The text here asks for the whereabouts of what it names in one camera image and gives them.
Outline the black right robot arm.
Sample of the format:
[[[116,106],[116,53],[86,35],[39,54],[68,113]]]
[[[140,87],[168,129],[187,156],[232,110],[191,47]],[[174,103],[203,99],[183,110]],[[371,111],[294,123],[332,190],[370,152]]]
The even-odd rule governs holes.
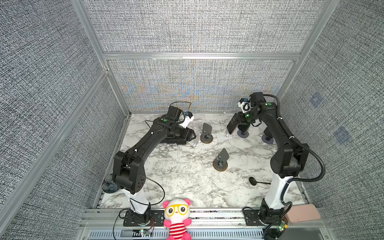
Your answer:
[[[288,209],[283,203],[284,195],[293,179],[304,169],[309,151],[308,145],[298,141],[285,124],[278,98],[271,95],[276,101],[269,102],[266,97],[266,94],[256,92],[248,98],[240,99],[238,106],[241,111],[234,115],[227,129],[229,132],[238,129],[239,136],[246,137],[249,128],[258,126],[256,122],[259,121],[266,125],[264,141],[277,145],[277,151],[270,160],[274,175],[259,211],[262,223],[273,224],[280,220]]]

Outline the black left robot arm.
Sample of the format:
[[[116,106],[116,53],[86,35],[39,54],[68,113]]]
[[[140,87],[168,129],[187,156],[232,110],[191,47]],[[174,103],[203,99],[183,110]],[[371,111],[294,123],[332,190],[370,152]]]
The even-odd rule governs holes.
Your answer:
[[[194,130],[188,127],[193,120],[192,112],[170,105],[166,114],[151,121],[148,132],[133,147],[116,153],[113,172],[105,178],[103,191],[122,190],[131,202],[133,213],[146,215],[151,206],[142,190],[147,180],[146,160],[160,143],[185,145],[195,140]]]

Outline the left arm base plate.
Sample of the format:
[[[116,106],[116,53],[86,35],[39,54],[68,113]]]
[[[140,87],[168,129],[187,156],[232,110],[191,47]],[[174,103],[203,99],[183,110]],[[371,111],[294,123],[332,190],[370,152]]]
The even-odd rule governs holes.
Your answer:
[[[165,216],[164,210],[150,210],[148,209],[143,215],[134,213],[128,210],[125,213],[123,226],[124,227],[163,227]]]

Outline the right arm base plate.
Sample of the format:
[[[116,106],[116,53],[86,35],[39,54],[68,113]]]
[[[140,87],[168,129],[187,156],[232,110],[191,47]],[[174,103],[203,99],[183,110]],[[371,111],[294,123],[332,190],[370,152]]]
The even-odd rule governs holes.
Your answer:
[[[244,216],[244,220],[246,226],[254,227],[254,226],[267,226],[268,224],[263,223],[260,220],[259,209],[253,209],[251,207],[243,207],[242,213]]]

